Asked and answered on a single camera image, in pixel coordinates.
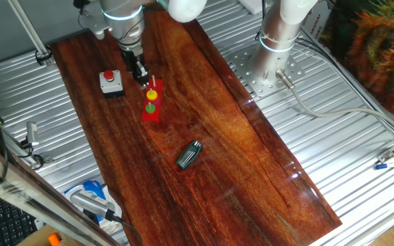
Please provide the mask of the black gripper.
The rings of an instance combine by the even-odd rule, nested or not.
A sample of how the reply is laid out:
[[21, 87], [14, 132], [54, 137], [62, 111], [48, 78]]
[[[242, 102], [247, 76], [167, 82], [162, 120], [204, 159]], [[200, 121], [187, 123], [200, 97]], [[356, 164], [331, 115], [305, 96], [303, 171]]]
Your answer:
[[149, 69], [146, 67], [142, 39], [139, 38], [135, 42], [119, 40], [118, 45], [127, 71], [133, 80], [138, 81], [142, 90], [146, 89], [149, 84]]

